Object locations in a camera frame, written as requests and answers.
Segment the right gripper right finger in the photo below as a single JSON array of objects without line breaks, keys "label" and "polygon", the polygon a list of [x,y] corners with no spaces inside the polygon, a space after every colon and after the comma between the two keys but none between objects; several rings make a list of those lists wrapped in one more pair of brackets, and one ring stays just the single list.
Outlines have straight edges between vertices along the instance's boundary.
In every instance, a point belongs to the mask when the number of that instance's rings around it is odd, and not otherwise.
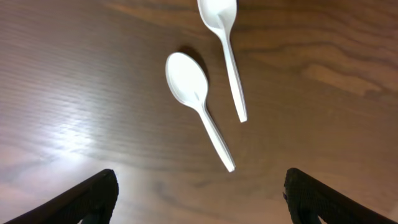
[{"label": "right gripper right finger", "polygon": [[395,224],[297,168],[287,170],[283,196],[294,224]]}]

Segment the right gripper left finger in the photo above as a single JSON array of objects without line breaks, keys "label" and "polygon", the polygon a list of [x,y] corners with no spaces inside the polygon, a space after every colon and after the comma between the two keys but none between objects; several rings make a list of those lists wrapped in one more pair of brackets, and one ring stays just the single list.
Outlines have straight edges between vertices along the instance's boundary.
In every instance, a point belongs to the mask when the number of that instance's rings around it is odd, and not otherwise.
[{"label": "right gripper left finger", "polygon": [[116,174],[104,169],[8,224],[108,224],[119,194]]}]

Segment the white plastic spoon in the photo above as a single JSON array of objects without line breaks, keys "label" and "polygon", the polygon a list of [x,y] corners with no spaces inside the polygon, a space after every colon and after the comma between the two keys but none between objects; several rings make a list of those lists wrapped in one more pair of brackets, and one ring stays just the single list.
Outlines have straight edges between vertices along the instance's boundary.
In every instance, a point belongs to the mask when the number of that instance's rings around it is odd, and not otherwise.
[{"label": "white plastic spoon", "polygon": [[241,123],[248,120],[243,87],[231,46],[231,30],[238,12],[237,0],[198,0],[198,10],[204,25],[220,40],[234,105]]},{"label": "white plastic spoon", "polygon": [[201,66],[189,55],[174,52],[167,57],[165,76],[173,96],[200,116],[215,151],[228,172],[236,168],[233,157],[206,107],[208,80]]}]

